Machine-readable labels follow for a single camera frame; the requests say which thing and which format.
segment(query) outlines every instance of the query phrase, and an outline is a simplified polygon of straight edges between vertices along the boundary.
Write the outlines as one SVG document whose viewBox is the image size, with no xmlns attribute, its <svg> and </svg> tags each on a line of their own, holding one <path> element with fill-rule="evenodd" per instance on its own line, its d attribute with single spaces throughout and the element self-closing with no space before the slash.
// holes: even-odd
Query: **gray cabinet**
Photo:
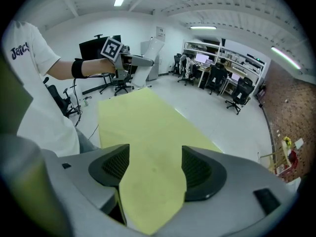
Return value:
<svg viewBox="0 0 316 237">
<path fill-rule="evenodd" d="M 141 55 L 144 55 L 147 52 L 149 45 L 150 45 L 150 40 L 140 43 Z M 158 76 L 159 76 L 159 55 L 156 57 L 154 61 L 154 65 L 147 77 L 147 81 L 155 80 L 158 78 Z"/>
</svg>

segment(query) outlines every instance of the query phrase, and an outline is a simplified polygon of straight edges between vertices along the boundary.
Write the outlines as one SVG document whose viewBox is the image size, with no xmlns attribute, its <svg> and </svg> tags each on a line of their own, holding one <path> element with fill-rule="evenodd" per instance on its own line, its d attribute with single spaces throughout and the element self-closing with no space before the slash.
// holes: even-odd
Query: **brick wall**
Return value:
<svg viewBox="0 0 316 237">
<path fill-rule="evenodd" d="M 284 176 L 289 182 L 311 169 L 316 150 L 316 85 L 293 78 L 279 64 L 271 61 L 265 77 L 267 85 L 264 110 L 270 123 L 275 148 L 288 136 L 294 143 L 303 138 L 299 149 L 299 163 L 295 171 Z"/>
</svg>

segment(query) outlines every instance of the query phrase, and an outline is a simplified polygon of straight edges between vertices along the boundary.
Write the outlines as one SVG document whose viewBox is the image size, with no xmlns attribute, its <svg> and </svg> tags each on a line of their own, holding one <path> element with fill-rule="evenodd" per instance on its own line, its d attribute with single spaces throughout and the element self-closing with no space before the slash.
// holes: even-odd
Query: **white t-shirt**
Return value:
<svg viewBox="0 0 316 237">
<path fill-rule="evenodd" d="M 73 123 L 63 116 L 40 78 L 60 57 L 47 45 L 39 30 L 25 22 L 11 22 L 1 45 L 7 61 L 33 97 L 17 134 L 54 151 L 59 157 L 79 154 Z"/>
</svg>

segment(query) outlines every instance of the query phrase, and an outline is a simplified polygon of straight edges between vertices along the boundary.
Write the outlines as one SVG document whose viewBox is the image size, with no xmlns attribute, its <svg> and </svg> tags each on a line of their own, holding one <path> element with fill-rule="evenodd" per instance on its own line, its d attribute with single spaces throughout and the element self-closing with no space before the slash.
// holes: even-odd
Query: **white shelving unit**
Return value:
<svg viewBox="0 0 316 237">
<path fill-rule="evenodd" d="M 215 53 L 210 53 L 210 52 L 207 52 L 205 50 L 201 50 L 203 46 L 216 48 L 217 51 Z M 189 52 L 194 52 L 195 54 L 201 53 L 201 54 L 213 56 L 213 57 L 215 57 L 215 59 L 214 59 L 215 63 L 217 62 L 218 59 L 225 58 L 227 61 L 232 63 L 232 66 L 237 67 L 238 69 L 242 70 L 244 73 L 247 74 L 247 77 L 249 77 L 253 81 L 255 89 L 257 88 L 258 83 L 262 77 L 262 74 L 263 74 L 264 70 L 266 69 L 266 64 L 262 64 L 261 62 L 257 61 L 256 59 L 253 59 L 249 56 L 240 54 L 236 51 L 233 51 L 233 50 L 230 50 L 226 47 L 223 47 L 222 42 L 220 42 L 219 45 L 215 45 L 215 44 L 210 44 L 210 43 L 205 43 L 205 42 L 187 41 L 187 42 L 184 42 L 183 51 L 184 52 L 189 51 Z M 254 71 L 254 69 L 249 67 L 248 64 L 242 65 L 237 60 L 230 59 L 230 58 L 226 57 L 227 55 L 223 54 L 223 51 L 226 53 L 230 53 L 233 57 L 234 56 L 243 57 L 243 58 L 251 61 L 252 63 L 260 66 L 260 68 L 257 69 L 256 71 Z"/>
</svg>

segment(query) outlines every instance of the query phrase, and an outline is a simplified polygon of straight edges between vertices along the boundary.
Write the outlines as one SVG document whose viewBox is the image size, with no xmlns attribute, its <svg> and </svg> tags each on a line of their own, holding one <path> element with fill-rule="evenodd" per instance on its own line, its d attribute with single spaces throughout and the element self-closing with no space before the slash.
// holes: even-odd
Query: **black monitor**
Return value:
<svg viewBox="0 0 316 237">
<path fill-rule="evenodd" d="M 120 35 L 114 35 L 114 36 L 108 36 L 108 37 L 121 42 Z M 101 50 L 104 46 L 105 41 L 108 39 L 108 37 L 93 39 L 93 40 L 89 40 L 87 42 L 79 44 L 82 59 L 94 60 L 94 59 L 104 58 L 104 56 L 101 55 Z"/>
</svg>

